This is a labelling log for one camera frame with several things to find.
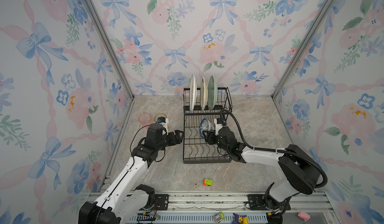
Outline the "small colourful toy cube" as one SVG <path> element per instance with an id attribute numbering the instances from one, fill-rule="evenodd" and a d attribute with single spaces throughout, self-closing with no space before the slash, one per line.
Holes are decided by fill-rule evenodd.
<path id="1" fill-rule="evenodd" d="M 204 186 L 212 186 L 213 185 L 213 181 L 210 180 L 210 179 L 204 179 L 203 180 L 203 185 Z"/>

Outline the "green plate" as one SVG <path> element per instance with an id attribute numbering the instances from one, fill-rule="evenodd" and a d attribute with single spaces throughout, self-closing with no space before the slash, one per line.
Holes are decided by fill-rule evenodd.
<path id="1" fill-rule="evenodd" d="M 208 107 L 213 110 L 218 98 L 218 84 L 213 75 L 210 76 L 208 84 Z"/>

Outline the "pink toy pig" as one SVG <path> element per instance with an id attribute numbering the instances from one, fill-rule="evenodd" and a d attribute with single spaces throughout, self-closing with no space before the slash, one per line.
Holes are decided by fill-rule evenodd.
<path id="1" fill-rule="evenodd" d="M 306 212 L 299 212 L 298 217 L 302 219 L 304 222 L 307 222 L 311 218 L 311 216 Z"/>

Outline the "blue floral bowl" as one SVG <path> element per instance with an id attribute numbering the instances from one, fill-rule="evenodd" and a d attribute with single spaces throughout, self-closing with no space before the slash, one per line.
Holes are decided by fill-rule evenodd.
<path id="1" fill-rule="evenodd" d="M 202 139 L 204 139 L 204 134 L 203 131 L 206 132 L 213 132 L 215 130 L 214 125 L 212 124 L 211 121 L 208 119 L 203 119 L 200 123 L 200 136 Z"/>

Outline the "purple yellow toy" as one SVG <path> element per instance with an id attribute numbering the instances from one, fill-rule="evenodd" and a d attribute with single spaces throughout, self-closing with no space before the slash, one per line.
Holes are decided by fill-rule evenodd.
<path id="1" fill-rule="evenodd" d="M 234 219 L 232 224 L 249 224 L 249 218 L 247 215 L 238 215 L 233 213 Z"/>

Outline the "yellow transparent cup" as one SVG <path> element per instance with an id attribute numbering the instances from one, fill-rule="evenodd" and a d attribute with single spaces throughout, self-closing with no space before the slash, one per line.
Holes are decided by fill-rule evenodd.
<path id="1" fill-rule="evenodd" d="M 155 117 L 154 117 L 154 121 L 157 123 L 159 119 L 166 119 L 167 118 L 167 115 L 164 114 L 164 113 L 159 113 L 159 114 L 156 114 Z"/>

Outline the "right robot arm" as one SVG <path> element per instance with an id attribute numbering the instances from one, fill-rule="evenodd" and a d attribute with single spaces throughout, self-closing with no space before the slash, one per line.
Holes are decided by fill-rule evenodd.
<path id="1" fill-rule="evenodd" d="M 237 141 L 228 127 L 203 131 L 202 135 L 206 143 L 217 145 L 235 162 L 267 165 L 283 172 L 284 178 L 272 183 L 262 197 L 248 201 L 246 206 L 249 210 L 269 210 L 272 216 L 282 215 L 293 196 L 311 195 L 328 182 L 323 168 L 296 145 L 285 149 L 252 147 Z"/>

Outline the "cream plate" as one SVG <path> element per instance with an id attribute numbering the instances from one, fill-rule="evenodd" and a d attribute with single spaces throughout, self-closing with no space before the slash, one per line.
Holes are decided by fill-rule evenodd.
<path id="1" fill-rule="evenodd" d="M 200 105 L 202 110 L 205 110 L 207 103 L 208 103 L 208 83 L 205 77 L 203 76 L 201 79 L 201 86 L 200 86 Z"/>

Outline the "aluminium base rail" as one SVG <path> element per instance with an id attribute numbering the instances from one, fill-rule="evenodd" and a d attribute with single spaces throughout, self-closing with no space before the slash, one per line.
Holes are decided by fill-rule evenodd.
<path id="1" fill-rule="evenodd" d="M 91 194 L 93 203 L 100 194 Z M 339 224 L 336 212 L 325 193 L 296 195 L 291 198 L 282 215 L 272 216 L 269 210 L 249 210 L 248 201 L 255 201 L 261 193 L 242 192 L 155 192 L 155 207 L 141 209 L 125 224 L 216 224 L 214 216 L 225 215 L 220 224 L 231 224 L 234 215 L 247 215 L 249 224 Z M 311 218 L 304 222 L 299 212 Z"/>

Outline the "white plate with blue rim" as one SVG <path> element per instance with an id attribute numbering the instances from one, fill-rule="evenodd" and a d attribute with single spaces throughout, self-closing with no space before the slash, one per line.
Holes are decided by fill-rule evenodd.
<path id="1" fill-rule="evenodd" d="M 191 83 L 190 83 L 190 111 L 193 111 L 196 105 L 196 98 L 197 98 L 197 84 L 196 84 L 196 78 L 194 75 L 191 77 Z"/>

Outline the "pink transparent cup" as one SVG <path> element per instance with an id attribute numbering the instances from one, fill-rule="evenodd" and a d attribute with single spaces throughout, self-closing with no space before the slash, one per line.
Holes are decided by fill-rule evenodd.
<path id="1" fill-rule="evenodd" d="M 153 122 L 153 118 L 152 115 L 149 113 L 142 113 L 139 115 L 138 121 L 142 126 L 147 126 Z"/>

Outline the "green white small box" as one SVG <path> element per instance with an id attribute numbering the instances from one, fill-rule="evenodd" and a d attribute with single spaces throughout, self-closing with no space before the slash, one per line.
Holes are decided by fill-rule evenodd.
<path id="1" fill-rule="evenodd" d="M 223 213 L 223 212 L 219 212 L 218 214 L 216 214 L 216 215 L 214 216 L 214 221 L 215 221 L 215 223 L 217 223 L 217 224 L 219 224 L 219 223 L 225 221 L 225 215 L 224 215 L 224 213 Z"/>

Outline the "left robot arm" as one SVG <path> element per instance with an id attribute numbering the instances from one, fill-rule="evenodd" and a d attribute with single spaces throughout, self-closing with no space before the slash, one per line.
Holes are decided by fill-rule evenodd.
<path id="1" fill-rule="evenodd" d="M 156 161 L 160 151 L 183 142 L 184 132 L 168 132 L 168 125 L 151 124 L 147 135 L 133 149 L 126 167 L 93 203 L 80 209 L 79 224 L 125 224 L 141 209 L 155 207 L 155 190 L 139 185 L 129 194 L 136 181 Z"/>

